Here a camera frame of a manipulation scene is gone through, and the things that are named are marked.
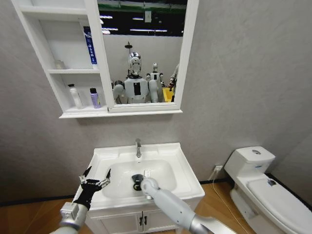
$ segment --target blue tube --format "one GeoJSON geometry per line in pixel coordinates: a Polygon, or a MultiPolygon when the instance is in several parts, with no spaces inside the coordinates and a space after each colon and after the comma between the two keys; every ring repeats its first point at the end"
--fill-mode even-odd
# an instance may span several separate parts
{"type": "Polygon", "coordinates": [[[92,41],[90,27],[89,26],[84,26],[83,27],[83,32],[84,32],[84,37],[86,38],[86,43],[87,43],[87,47],[88,47],[88,50],[89,50],[91,63],[92,63],[92,65],[97,65],[97,58],[96,58],[96,54],[95,54],[95,51],[94,51],[94,46],[93,46],[93,41],[92,41]]]}

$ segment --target mirror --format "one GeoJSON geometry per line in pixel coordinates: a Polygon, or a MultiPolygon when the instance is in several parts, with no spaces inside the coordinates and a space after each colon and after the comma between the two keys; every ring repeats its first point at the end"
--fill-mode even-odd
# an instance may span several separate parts
{"type": "Polygon", "coordinates": [[[187,0],[98,0],[115,104],[174,102],[187,0]]]}

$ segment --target sink basin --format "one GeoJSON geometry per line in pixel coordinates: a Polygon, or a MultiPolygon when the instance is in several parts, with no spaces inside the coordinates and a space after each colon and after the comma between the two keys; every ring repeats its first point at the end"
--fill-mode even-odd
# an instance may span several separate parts
{"type": "MultiPolygon", "coordinates": [[[[181,199],[205,195],[179,143],[142,145],[141,158],[136,157],[136,152],[134,145],[94,150],[87,178],[103,180],[111,169],[111,183],[94,193],[91,211],[153,204],[142,191],[133,188],[132,176],[145,175],[144,172],[156,179],[160,188],[171,191],[181,199]]],[[[81,191],[79,187],[74,199],[81,191]]]]}
{"type": "Polygon", "coordinates": [[[133,189],[132,176],[144,175],[144,171],[149,171],[162,189],[173,191],[176,188],[174,172],[170,164],[162,159],[116,163],[110,168],[111,183],[102,190],[104,196],[109,198],[143,196],[141,191],[133,189]]]}

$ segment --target toilet lid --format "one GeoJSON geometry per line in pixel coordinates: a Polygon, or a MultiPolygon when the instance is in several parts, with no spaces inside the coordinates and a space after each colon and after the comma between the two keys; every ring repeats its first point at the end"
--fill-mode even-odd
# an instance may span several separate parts
{"type": "Polygon", "coordinates": [[[247,187],[280,222],[298,234],[312,233],[312,212],[272,179],[251,181],[247,187]]]}

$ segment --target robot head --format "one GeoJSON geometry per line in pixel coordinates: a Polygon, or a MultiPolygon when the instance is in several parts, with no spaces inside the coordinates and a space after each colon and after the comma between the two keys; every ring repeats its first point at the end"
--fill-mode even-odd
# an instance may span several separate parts
{"type": "Polygon", "coordinates": [[[129,65],[131,74],[138,76],[141,71],[141,55],[139,55],[137,52],[132,52],[129,55],[129,65]]]}
{"type": "Polygon", "coordinates": [[[153,63],[153,70],[154,70],[154,72],[157,72],[157,70],[158,70],[158,65],[157,65],[157,63],[153,63]]]}

